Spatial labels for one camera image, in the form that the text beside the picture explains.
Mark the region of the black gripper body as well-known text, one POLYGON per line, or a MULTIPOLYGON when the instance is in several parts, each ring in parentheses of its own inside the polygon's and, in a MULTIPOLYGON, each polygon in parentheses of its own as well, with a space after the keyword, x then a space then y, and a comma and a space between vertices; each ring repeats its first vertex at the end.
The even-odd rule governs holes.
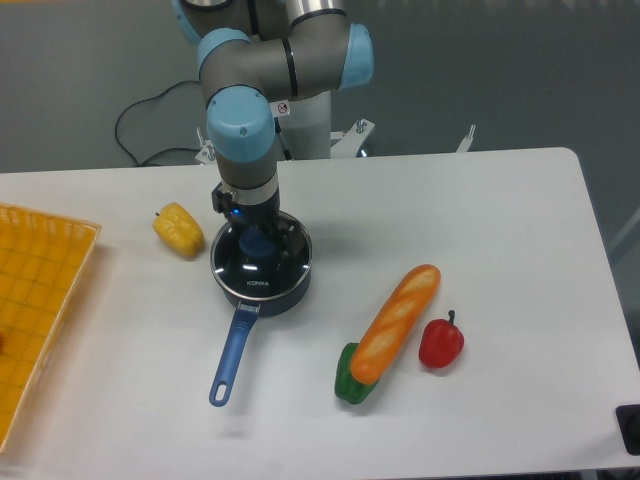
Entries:
POLYGON ((280 192, 276 191, 268 200, 257 205, 242 205, 235 202, 229 193, 223 194, 223 214, 232 225, 255 227, 268 236, 277 229, 280 212, 280 192))

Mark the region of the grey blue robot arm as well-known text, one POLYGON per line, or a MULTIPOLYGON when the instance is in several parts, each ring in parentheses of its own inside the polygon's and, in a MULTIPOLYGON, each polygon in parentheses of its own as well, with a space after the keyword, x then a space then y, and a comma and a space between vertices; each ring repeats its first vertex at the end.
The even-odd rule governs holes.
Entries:
POLYGON ((232 226, 254 228, 294 257, 301 226, 280 211, 276 120, 271 105, 368 83, 367 28, 343 1, 175 1, 184 36, 197 47, 207 132, 220 184, 213 208, 232 226))

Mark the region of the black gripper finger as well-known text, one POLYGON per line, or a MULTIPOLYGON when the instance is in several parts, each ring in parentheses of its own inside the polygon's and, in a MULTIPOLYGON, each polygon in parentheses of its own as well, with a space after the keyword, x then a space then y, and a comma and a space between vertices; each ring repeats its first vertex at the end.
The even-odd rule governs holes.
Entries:
POLYGON ((270 223, 270 234, 279 260, 295 259, 302 252, 302 227, 296 219, 276 219, 270 223))
POLYGON ((232 194, 220 182, 211 192, 213 210, 218 214, 230 214, 234 208, 232 194))

